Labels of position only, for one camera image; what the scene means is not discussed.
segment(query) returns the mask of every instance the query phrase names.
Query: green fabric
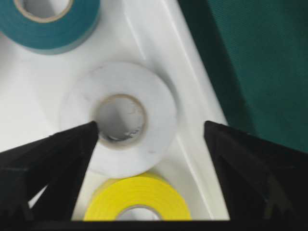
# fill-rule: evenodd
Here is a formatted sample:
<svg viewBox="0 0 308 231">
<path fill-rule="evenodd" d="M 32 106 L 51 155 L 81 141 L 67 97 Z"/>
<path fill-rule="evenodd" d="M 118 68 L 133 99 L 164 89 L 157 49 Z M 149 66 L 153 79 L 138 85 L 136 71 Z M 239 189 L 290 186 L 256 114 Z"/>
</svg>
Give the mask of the green fabric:
<svg viewBox="0 0 308 231">
<path fill-rule="evenodd" d="M 308 1 L 179 2 L 228 123 L 308 152 Z"/>
</svg>

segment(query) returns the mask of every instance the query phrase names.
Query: white surface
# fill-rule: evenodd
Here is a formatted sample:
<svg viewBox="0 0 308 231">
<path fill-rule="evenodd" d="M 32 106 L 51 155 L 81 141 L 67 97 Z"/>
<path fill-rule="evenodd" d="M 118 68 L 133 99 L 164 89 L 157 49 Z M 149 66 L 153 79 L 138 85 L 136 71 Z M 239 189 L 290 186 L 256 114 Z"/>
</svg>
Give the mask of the white surface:
<svg viewBox="0 0 308 231">
<path fill-rule="evenodd" d="M 102 64 L 74 85 L 61 109 L 61 129 L 91 122 L 102 102 L 120 94 L 140 102 L 145 110 L 146 124 L 140 139 L 133 143 L 111 143 L 106 139 L 97 143 L 89 168 L 111 178 L 132 177 L 160 162 L 177 128 L 175 102 L 163 81 L 144 67 L 112 62 Z M 111 117 L 115 120 L 114 128 L 119 120 L 124 121 L 117 119 L 121 117 L 118 112 Z"/>
<path fill-rule="evenodd" d="M 149 208 L 136 207 L 124 211 L 117 220 L 160 220 L 157 212 Z"/>
<path fill-rule="evenodd" d="M 203 139 L 204 122 L 226 123 L 176 0 L 104 0 L 97 29 L 61 55 L 31 53 L 0 35 L 0 151 L 59 130 L 60 103 L 77 79 L 106 61 L 144 65 L 177 103 L 179 126 L 154 169 L 184 197 L 193 219 L 228 213 Z M 87 172 L 74 219 L 106 177 Z"/>
</svg>

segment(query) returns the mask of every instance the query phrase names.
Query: yellow tape roll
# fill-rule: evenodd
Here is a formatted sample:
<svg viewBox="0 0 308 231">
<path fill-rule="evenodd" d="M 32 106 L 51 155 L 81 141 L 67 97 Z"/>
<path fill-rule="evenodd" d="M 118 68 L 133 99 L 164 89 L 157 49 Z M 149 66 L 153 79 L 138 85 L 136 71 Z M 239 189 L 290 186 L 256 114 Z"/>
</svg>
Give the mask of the yellow tape roll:
<svg viewBox="0 0 308 231">
<path fill-rule="evenodd" d="M 162 220 L 190 220 L 184 199 L 166 181 L 144 173 L 121 180 L 108 180 L 94 194 L 85 221 L 116 220 L 133 207 L 149 207 Z"/>
</svg>

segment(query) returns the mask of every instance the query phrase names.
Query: tape roll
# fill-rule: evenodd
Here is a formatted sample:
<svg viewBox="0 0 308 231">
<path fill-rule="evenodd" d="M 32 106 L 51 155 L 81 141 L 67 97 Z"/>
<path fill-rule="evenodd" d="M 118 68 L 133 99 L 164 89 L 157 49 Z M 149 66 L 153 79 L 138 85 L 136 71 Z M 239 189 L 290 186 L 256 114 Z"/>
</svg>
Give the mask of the tape roll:
<svg viewBox="0 0 308 231">
<path fill-rule="evenodd" d="M 0 30 L 10 39 L 42 54 L 59 54 L 80 45 L 94 30 L 99 0 L 70 0 L 58 16 L 39 18 L 19 0 L 0 1 Z"/>
<path fill-rule="evenodd" d="M 113 102 L 119 105 L 113 108 Z M 73 87 L 61 109 L 63 130 L 92 120 L 100 140 L 89 168 L 125 178 L 163 158 L 176 132 L 177 110 L 156 74 L 135 64 L 105 63 Z"/>
<path fill-rule="evenodd" d="M 181 195 L 166 181 L 148 173 L 122 180 L 108 180 L 93 196 L 85 221 L 117 220 L 132 207 L 146 207 L 162 220 L 190 220 Z"/>
</svg>

